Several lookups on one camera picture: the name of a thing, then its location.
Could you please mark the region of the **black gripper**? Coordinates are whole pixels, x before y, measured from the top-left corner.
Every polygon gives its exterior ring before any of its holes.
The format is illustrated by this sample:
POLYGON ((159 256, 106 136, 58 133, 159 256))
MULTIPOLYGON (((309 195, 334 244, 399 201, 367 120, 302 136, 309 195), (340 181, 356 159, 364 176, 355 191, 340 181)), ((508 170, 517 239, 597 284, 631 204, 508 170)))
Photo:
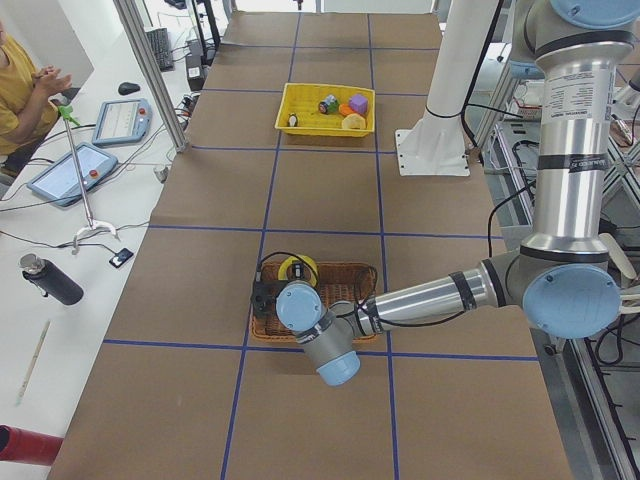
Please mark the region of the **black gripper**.
MULTIPOLYGON (((289 279, 305 279, 306 266, 301 261, 294 261, 288 267, 289 279)), ((254 316, 274 316, 276 314, 276 300, 286 286, 284 280, 254 281, 251 295, 251 305, 254 316)))

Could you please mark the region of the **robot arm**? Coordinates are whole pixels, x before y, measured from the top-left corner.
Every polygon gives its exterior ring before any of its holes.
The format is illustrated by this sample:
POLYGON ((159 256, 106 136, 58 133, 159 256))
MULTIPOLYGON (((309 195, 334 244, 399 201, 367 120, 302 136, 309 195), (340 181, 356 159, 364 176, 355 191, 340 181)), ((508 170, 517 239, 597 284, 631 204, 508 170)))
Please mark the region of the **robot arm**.
POLYGON ((631 51, 635 1, 523 1, 512 53, 543 74, 541 136, 531 233, 520 246, 421 285, 324 304, 315 269, 296 257, 282 279, 256 275, 252 313, 288 329, 325 383, 359 370, 358 338, 431 327, 491 306, 519 306, 562 339, 590 336, 622 312, 598 233, 617 64, 631 51))

